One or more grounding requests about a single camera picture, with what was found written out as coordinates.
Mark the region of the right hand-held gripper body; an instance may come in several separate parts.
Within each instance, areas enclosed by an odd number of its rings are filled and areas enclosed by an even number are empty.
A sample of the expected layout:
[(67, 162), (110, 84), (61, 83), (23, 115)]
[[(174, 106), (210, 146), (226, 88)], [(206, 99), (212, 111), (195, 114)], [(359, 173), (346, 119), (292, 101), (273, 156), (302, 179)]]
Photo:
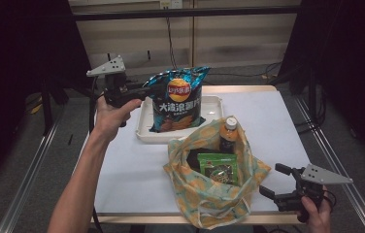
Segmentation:
[(301, 211), (303, 209), (301, 203), (302, 196), (311, 198), (319, 206), (323, 200), (323, 187), (326, 184), (353, 183), (353, 179), (351, 178), (344, 177), (313, 164), (293, 169), (294, 174), (291, 176), (296, 181), (295, 190), (291, 193), (277, 194), (278, 199), (274, 201), (280, 212)]

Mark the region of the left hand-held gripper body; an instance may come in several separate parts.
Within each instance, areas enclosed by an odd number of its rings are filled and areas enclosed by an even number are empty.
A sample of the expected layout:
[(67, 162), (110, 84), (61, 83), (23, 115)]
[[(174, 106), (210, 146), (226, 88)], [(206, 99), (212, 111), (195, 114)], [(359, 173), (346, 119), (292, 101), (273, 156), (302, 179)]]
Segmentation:
[(104, 97), (106, 102), (115, 108), (121, 108), (127, 100), (123, 103), (120, 98), (128, 91), (126, 86), (127, 76), (125, 73), (125, 65), (123, 58), (118, 55), (110, 59), (108, 62), (89, 70), (86, 72), (88, 77), (103, 76), (105, 80)]

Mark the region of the white plastic tray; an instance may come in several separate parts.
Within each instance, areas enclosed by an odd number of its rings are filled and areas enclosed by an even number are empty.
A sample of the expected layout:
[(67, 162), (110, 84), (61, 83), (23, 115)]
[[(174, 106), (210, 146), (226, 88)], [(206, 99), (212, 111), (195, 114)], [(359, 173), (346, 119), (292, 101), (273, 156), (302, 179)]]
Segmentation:
[[(215, 119), (224, 116), (222, 99), (218, 96), (203, 96), (201, 106), (201, 117), (205, 119), (202, 126), (211, 123)], [(153, 108), (152, 101), (147, 98), (141, 107), (136, 128), (136, 136), (139, 140), (148, 144), (167, 144), (175, 138), (186, 137), (196, 130), (196, 127), (186, 128), (182, 130), (156, 133), (149, 130), (153, 126)]]

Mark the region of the blue potato chips bag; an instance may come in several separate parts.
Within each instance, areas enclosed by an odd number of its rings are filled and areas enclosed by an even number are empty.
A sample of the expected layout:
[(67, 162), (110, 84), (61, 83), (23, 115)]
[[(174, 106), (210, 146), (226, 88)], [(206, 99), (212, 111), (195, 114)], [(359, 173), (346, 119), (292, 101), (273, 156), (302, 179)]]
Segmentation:
[(202, 82), (208, 66), (167, 70), (147, 80), (144, 87), (163, 84), (152, 100), (153, 125), (150, 132), (170, 132), (201, 125)]

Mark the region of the green snack packet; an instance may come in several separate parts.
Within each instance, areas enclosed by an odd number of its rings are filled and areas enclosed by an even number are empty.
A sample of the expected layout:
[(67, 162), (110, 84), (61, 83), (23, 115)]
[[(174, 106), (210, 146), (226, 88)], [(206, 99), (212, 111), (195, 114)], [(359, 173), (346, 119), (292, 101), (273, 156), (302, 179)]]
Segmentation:
[(229, 153), (199, 153), (200, 173), (218, 183), (238, 184), (237, 156)]

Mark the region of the orange tea bottle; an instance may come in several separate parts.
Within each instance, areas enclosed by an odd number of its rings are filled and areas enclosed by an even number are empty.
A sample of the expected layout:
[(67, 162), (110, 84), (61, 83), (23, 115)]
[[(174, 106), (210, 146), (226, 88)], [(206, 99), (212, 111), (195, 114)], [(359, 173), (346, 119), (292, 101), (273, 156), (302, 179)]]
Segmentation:
[(228, 117), (219, 128), (219, 150), (224, 153), (233, 153), (238, 138), (238, 120)]

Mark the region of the orange-print cloth bag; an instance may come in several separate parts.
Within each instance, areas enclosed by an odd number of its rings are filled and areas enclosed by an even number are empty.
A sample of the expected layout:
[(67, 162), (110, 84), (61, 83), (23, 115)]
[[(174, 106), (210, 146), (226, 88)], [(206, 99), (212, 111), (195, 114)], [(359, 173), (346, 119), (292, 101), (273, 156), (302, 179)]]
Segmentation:
[(251, 213), (252, 194), (269, 174), (271, 167), (252, 155), (245, 130), (237, 127), (236, 184), (214, 181), (191, 169), (187, 162), (192, 150), (219, 148), (219, 130), (225, 119), (203, 125), (183, 140), (168, 143), (169, 162), (163, 166), (173, 184), (180, 212), (195, 227), (214, 229), (241, 221)]

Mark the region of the black rectangular box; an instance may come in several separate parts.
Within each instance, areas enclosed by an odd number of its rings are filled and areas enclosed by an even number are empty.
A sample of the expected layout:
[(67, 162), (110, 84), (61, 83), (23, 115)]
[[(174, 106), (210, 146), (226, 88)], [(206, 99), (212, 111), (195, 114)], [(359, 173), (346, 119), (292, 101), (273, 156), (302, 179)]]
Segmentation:
[(198, 160), (198, 154), (199, 153), (214, 153), (214, 152), (216, 152), (216, 150), (202, 149), (202, 148), (191, 150), (188, 154), (186, 161), (192, 170), (199, 172), (200, 171), (200, 162)]

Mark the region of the person's left hand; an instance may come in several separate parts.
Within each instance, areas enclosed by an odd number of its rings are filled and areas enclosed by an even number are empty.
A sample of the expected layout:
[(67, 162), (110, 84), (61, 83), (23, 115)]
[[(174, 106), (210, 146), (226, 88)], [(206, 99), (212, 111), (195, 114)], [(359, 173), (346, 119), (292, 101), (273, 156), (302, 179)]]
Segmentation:
[(104, 98), (99, 99), (96, 122), (90, 137), (100, 143), (109, 143), (116, 137), (120, 126), (131, 118), (131, 112), (141, 104), (140, 99), (132, 99), (118, 109), (107, 104)]

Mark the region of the person's right hand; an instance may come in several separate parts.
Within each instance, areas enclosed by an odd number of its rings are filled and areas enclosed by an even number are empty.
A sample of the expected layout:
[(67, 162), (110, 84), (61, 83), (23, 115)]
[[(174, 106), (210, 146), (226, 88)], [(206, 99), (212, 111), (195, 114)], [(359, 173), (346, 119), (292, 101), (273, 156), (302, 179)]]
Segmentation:
[(309, 214), (306, 222), (308, 233), (331, 233), (332, 205), (323, 199), (321, 205), (317, 207), (314, 201), (307, 196), (303, 196), (301, 202)]

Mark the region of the black stand leg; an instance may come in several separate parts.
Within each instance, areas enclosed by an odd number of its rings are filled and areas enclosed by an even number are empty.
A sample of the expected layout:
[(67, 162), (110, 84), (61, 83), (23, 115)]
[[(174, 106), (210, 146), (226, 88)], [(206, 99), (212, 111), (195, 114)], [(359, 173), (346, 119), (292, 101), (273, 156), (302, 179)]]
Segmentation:
[(50, 102), (50, 92), (48, 91), (47, 85), (45, 83), (42, 85), (42, 105), (45, 122), (44, 135), (47, 135), (53, 126), (53, 117)]

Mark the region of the white table mat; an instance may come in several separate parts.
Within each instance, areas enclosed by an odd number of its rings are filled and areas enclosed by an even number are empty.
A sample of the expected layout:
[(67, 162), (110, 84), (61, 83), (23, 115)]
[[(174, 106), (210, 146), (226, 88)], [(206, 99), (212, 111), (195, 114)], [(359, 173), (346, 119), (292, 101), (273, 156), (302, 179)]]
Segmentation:
[[(281, 94), (276, 91), (217, 93), (223, 114), (246, 132), (252, 154), (273, 167), (310, 163)], [(137, 138), (140, 110), (110, 143), (97, 187), (95, 208), (103, 216), (177, 216), (171, 179), (163, 170), (168, 148)]]

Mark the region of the dark curtain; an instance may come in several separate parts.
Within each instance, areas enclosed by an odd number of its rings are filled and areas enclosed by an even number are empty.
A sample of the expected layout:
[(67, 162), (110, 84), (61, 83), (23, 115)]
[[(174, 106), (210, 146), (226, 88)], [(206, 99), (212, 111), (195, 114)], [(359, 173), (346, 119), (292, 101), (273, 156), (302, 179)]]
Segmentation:
[(279, 77), (300, 93), (315, 78), (365, 141), (365, 0), (301, 0)]
[(0, 164), (25, 111), (46, 87), (57, 103), (70, 85), (88, 88), (90, 63), (68, 0), (0, 0)]

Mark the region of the aluminium floor rail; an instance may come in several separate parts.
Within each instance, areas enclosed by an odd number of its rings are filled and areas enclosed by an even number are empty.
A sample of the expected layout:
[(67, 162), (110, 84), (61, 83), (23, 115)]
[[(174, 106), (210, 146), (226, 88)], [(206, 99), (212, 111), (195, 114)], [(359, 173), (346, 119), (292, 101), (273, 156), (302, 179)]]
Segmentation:
[(310, 115), (303, 95), (294, 96), (287, 108), (311, 162), (353, 179), (329, 187), (337, 197), (333, 233), (365, 233), (365, 143), (333, 106), (319, 120)]
[(56, 116), (55, 122), (51, 125), (48, 133), (42, 138), (40, 146), (37, 148), (35, 155), (30, 163), (30, 166), (25, 173), (25, 176), (17, 190), (17, 193), (11, 202), (7, 212), (0, 221), (0, 233), (13, 233), (17, 225), (17, 221), (28, 199), (29, 193), (37, 179), (40, 168), (48, 153), (54, 135), (59, 127), (65, 108), (62, 108)]

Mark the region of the white wall socket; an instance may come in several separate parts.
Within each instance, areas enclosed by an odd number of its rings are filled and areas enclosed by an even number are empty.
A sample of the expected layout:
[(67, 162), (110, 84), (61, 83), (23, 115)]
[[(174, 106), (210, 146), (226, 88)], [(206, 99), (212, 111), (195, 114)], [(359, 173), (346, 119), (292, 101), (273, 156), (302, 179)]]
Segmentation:
[(183, 0), (160, 0), (160, 8), (165, 9), (181, 9), (183, 7)]

